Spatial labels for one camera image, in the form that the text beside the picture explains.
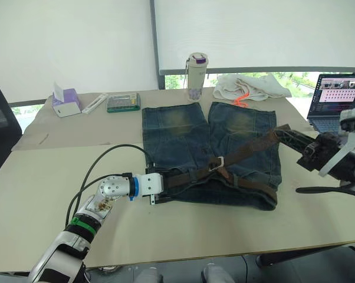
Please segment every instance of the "white towel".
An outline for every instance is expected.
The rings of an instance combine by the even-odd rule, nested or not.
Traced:
[[[291,97],[290,90],[282,87],[272,74],[260,78],[239,74],[221,75],[213,95],[218,99],[234,100],[246,93],[249,93],[249,96],[245,99],[256,101],[268,97]]]

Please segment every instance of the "jeans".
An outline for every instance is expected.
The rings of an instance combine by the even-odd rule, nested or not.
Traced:
[[[198,103],[144,108],[142,116],[144,149],[150,153],[157,169],[164,171],[164,177],[192,173],[190,184],[167,187],[162,196],[186,202],[253,206],[262,210],[275,208],[276,201],[262,191],[230,185],[215,172],[203,180],[195,180],[193,174],[206,167],[211,157],[225,156],[276,127],[274,111],[213,102],[208,122]],[[261,182],[277,190],[281,183],[278,145],[226,169],[239,178]]]

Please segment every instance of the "laptop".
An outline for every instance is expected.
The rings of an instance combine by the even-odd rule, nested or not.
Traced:
[[[338,134],[340,113],[355,108],[355,74],[320,74],[307,120],[320,133]]]

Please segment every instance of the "white remote control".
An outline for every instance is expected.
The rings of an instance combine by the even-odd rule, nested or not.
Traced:
[[[91,102],[85,109],[82,110],[82,113],[88,114],[93,111],[96,107],[100,105],[108,97],[107,93],[100,94],[93,102]]]

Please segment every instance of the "white tumbler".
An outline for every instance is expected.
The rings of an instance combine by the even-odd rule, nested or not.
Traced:
[[[192,53],[188,58],[188,100],[191,102],[201,98],[208,62],[208,56],[204,53]]]

